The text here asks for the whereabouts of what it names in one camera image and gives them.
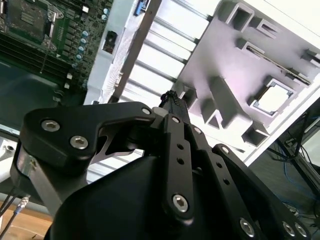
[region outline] mounting hole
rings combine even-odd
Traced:
[[[181,144],[177,144],[177,147],[181,150],[185,149],[184,146],[182,146]]]
[[[226,185],[230,185],[230,182],[227,180],[227,179],[223,179],[223,182],[226,184]]]
[[[176,160],[177,160],[177,162],[178,162],[179,164],[181,164],[181,165],[184,165],[184,164],[185,164],[185,161],[183,161],[182,158],[177,158]]]

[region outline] blue cable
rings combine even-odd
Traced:
[[[285,156],[286,154],[284,153],[284,151],[278,146],[278,149],[281,150],[282,154]],[[303,193],[305,193],[307,195],[307,197],[313,199],[313,200],[317,200],[317,198],[315,198],[314,195],[310,195],[309,192],[307,192],[308,190],[306,188],[304,188],[303,186],[301,186],[299,183],[293,181],[292,179],[290,179],[290,177],[288,176],[287,173],[287,165],[286,162],[283,163],[283,172],[284,175],[286,177],[286,179],[293,185],[295,185],[299,190],[301,190]]]

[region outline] capacitor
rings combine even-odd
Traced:
[[[83,46],[78,47],[78,52],[83,54],[85,51],[85,48]]]
[[[77,54],[77,55],[75,56],[75,58],[76,58],[77,60],[81,60],[81,59],[82,59],[82,55],[81,55],[81,54]]]
[[[89,33],[87,31],[82,32],[82,37],[87,38],[89,36]]]
[[[87,40],[84,39],[84,38],[81,38],[80,42],[81,42],[82,44],[86,44],[86,43],[87,43]]]

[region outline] plastic slot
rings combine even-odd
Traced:
[[[267,134],[262,134],[261,132],[256,131],[253,127],[250,127],[242,135],[242,139],[246,144],[250,144],[256,148],[258,148],[259,145],[262,144],[267,138]]]
[[[265,51],[243,38],[240,38],[236,41],[236,47],[242,50],[248,56],[253,57],[257,60],[261,58],[261,56],[257,53],[260,53],[262,55],[265,53]]]
[[[305,51],[302,58],[304,60],[310,62],[311,64],[313,64],[315,67],[320,68],[320,54],[319,53],[316,53],[316,52],[308,49],[307,51]]]
[[[280,32],[278,27],[259,17],[254,17],[250,22],[250,26],[272,39],[275,39],[277,37],[277,33]]]
[[[245,31],[255,12],[243,3],[226,2],[221,6],[219,19],[235,30]]]

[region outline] black cable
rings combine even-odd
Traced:
[[[318,215],[317,215],[317,203],[318,203],[318,201],[315,200],[314,204],[313,204],[313,214],[314,214],[315,218],[318,217]]]
[[[305,151],[306,157],[308,158],[310,164],[311,164],[312,167],[313,167],[313,163],[311,162],[311,159],[310,159],[310,157],[309,157],[309,154],[308,154],[307,150],[306,150],[303,146],[301,146],[301,148],[302,148],[303,151]]]
[[[287,130],[287,133],[290,135],[291,138],[293,138],[295,141],[297,141],[297,139],[289,132],[289,130]],[[301,148],[302,148],[303,151],[305,151],[305,154],[306,154],[306,156],[307,156],[307,158],[306,158],[305,156],[304,156],[304,158],[305,158],[306,160],[309,160],[311,166],[314,168],[314,165],[313,165],[313,163],[311,162],[311,159],[310,159],[310,157],[309,157],[309,154],[308,154],[307,150],[306,150],[306,149],[304,148],[304,146],[302,146],[302,145],[301,145]]]
[[[18,194],[14,194],[12,196],[12,198],[10,199],[10,201],[7,203],[7,205],[5,205],[5,207],[2,209],[2,211],[0,211],[0,218],[3,214],[5,214],[5,211],[7,211],[7,209],[10,207],[10,205],[14,202],[14,200],[16,199],[16,197],[18,196]]]
[[[3,239],[3,237],[5,236],[6,232],[8,231],[8,229],[10,228],[12,222],[14,221],[15,217],[18,215],[18,213],[16,211],[13,212],[12,217],[10,218],[9,222],[7,223],[7,225],[5,226],[5,228],[3,229],[3,231],[0,234],[0,240]]]
[[[2,212],[2,210],[4,209],[4,207],[7,205],[9,198],[11,197],[11,195],[13,195],[14,191],[15,191],[15,187],[13,187],[11,189],[11,191],[9,192],[9,194],[6,196],[5,200],[3,201],[1,207],[0,207],[0,212]]]

